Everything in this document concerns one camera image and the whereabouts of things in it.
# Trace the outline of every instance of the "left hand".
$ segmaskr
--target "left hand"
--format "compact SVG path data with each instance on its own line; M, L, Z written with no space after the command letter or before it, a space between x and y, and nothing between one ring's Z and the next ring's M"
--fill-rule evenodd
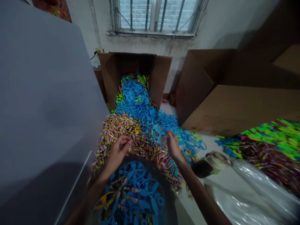
M110 148L110 153L106 165L99 176L99 179L101 181L109 179L111 175L117 170L119 165L121 165L130 146L133 148L133 142L129 136L119 136L117 141Z

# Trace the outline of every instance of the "open cardboard box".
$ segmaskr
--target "open cardboard box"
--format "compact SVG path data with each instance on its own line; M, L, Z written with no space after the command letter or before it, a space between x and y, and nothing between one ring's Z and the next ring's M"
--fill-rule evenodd
M149 76L149 97L160 107L172 57L154 54L102 53L99 55L109 109L114 110L121 78L140 72Z
M176 105L183 129L228 137L300 111L300 76L234 49L189 50Z

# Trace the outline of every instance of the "floor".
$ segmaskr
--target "floor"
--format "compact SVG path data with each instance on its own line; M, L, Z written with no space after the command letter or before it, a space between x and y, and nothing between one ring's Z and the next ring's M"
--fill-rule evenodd
M169 102L162 103L161 109L168 114L176 115L176 108L172 107ZM218 140L216 136L206 135L198 133L202 136L207 149L200 150L198 157L202 158L206 153L211 151L223 152L223 148L215 143ZM245 199L253 202L257 205L267 207L264 201L257 195L257 193L249 186L248 183L238 175L231 167L227 167L220 171L217 175L211 175L205 179L199 179L204 185L220 186L228 192L241 194ZM177 200L175 205L177 207L178 224L190 225L190 224L206 224L203 215L201 214L195 200L189 199L190 193L186 191L185 186L183 191L177 194Z

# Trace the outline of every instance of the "hand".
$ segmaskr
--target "hand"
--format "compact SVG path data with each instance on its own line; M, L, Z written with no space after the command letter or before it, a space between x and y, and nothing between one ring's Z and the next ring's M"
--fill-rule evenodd
M179 143L176 135L173 133L173 131L166 131L166 133L168 134L167 144L168 144L168 150L171 158L175 162L185 162L185 159L181 154L181 150L179 148Z
M129 147L133 148L133 142L129 136L121 135L110 148L110 153L104 167L99 176L99 180L109 179L111 175L121 165Z

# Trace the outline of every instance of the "plastic bag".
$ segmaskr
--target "plastic bag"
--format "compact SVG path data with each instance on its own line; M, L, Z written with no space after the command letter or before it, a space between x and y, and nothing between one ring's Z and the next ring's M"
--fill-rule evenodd
M206 189L234 225L284 224L268 208L250 202L237 192L231 192L217 184L206 185Z
M246 179L264 201L275 209L288 224L299 222L300 200L297 197L281 188L245 160L232 160L232 168Z

